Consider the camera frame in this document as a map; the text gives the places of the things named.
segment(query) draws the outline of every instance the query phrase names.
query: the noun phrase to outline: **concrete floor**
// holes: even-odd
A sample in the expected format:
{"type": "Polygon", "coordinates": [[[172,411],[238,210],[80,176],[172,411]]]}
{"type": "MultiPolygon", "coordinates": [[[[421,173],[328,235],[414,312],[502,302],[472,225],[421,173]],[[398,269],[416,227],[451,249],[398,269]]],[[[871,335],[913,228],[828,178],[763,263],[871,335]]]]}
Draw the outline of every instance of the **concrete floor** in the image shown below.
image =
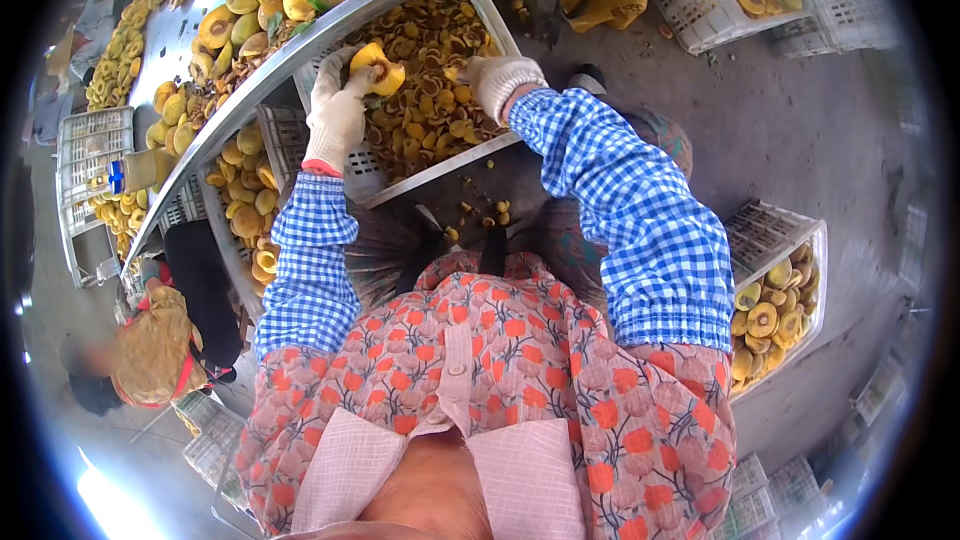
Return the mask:
{"type": "MultiPolygon", "coordinates": [[[[857,52],[797,61],[778,59],[765,37],[716,51],[716,63],[685,53],[657,32],[660,13],[650,10],[632,27],[606,27],[583,35],[560,31],[549,49],[522,37],[509,0],[497,0],[517,31],[524,54],[543,66],[558,88],[571,70],[592,62],[606,74],[609,101],[622,110],[645,106],[679,123],[694,146],[693,194],[721,218],[750,198],[826,221],[829,234],[828,304],[821,333],[797,358],[734,405],[738,454],[758,451],[774,471],[810,450],[849,413],[848,396],[892,342],[908,288],[897,278],[901,241],[890,224],[916,192],[914,140],[896,119],[891,73],[881,55],[857,52]],[[885,172],[905,166],[904,190],[885,172]]],[[[50,149],[31,147],[37,218],[34,306],[25,316],[39,389],[54,420],[91,461],[134,490],[168,537],[228,538],[232,530],[210,515],[212,491],[180,455],[190,436],[168,414],[134,444],[128,439],[155,415],[122,409],[98,419],[60,400],[66,381],[57,348],[66,333],[103,333],[113,322],[113,289],[71,287],[56,223],[50,149]]],[[[524,145],[422,186],[403,200],[431,206],[444,225],[459,217],[461,199],[477,192],[509,198],[514,218],[530,217],[545,195],[539,158],[524,145]]],[[[480,230],[470,232],[466,244],[480,230]]],[[[249,412],[255,364],[239,364],[240,378],[222,400],[249,412]]]]}

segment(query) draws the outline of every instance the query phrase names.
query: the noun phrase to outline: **stainless steel table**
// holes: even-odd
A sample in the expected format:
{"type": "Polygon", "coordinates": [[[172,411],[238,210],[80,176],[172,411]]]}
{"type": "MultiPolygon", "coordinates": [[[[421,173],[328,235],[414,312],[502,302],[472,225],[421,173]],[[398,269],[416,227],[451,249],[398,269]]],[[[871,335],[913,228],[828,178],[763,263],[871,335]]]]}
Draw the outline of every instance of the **stainless steel table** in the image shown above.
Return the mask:
{"type": "MultiPolygon", "coordinates": [[[[223,1],[186,0],[173,12],[161,11],[150,16],[145,26],[143,67],[129,95],[129,104],[136,108],[133,124],[138,149],[145,148],[146,129],[159,118],[153,108],[154,90],[174,76],[189,78],[187,65],[191,58],[190,41],[196,35],[194,26],[203,18],[204,9],[210,10],[223,1]]],[[[197,138],[152,199],[129,254],[139,254],[180,186],[198,171],[201,164],[222,149],[272,90],[290,78],[313,55],[404,1],[407,0],[345,0],[270,56],[199,130],[197,138]]],[[[124,271],[130,261],[131,258],[124,265],[124,271]]]]}

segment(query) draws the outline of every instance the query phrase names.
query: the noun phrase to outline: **floral shirt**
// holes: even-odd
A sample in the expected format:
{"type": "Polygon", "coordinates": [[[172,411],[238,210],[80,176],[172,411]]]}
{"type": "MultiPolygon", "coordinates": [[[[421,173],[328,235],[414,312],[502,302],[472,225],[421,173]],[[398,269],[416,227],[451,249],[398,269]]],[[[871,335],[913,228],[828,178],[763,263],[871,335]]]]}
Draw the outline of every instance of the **floral shirt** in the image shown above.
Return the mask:
{"type": "Polygon", "coordinates": [[[411,438],[454,426],[494,537],[699,537],[722,520],[736,437],[720,222],[582,90],[522,96],[510,127],[543,155],[547,191],[580,200],[584,237],[608,246],[616,338],[530,254],[502,278],[448,254],[354,320],[343,182],[300,174],[273,228],[283,251],[236,456],[266,534],[356,518],[411,438]]]}

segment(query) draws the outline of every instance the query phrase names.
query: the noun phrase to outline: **worker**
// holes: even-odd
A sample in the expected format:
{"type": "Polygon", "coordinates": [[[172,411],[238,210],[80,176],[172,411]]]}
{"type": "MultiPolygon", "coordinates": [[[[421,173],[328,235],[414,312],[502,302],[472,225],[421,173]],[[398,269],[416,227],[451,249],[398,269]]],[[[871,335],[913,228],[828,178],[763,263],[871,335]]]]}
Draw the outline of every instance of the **worker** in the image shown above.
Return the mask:
{"type": "Polygon", "coordinates": [[[716,215],[589,92],[550,90],[527,58],[474,58],[476,102],[542,156],[549,195],[579,201],[574,231],[606,246],[606,308],[536,254],[490,273],[462,250],[362,309],[343,169],[376,74],[341,90],[355,50],[321,63],[303,171],[271,233],[282,250],[235,458],[263,532],[705,537],[737,453],[734,281],[716,215]]]}
{"type": "Polygon", "coordinates": [[[70,393],[92,414],[160,407],[236,379],[243,341],[210,223],[171,227],[163,258],[140,261],[147,296],[113,337],[70,335],[60,346],[70,393]]]}

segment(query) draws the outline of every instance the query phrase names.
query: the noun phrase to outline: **black pants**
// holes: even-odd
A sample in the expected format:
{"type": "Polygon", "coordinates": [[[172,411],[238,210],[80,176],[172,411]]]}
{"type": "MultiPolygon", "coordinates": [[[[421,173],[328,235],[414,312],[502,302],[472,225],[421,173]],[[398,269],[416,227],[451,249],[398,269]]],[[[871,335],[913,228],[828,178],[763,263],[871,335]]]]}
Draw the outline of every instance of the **black pants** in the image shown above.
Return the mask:
{"type": "Polygon", "coordinates": [[[205,219],[174,225],[163,238],[174,286],[186,299],[186,311],[203,340],[208,365],[233,367],[243,344],[228,293],[230,277],[205,219]]]}

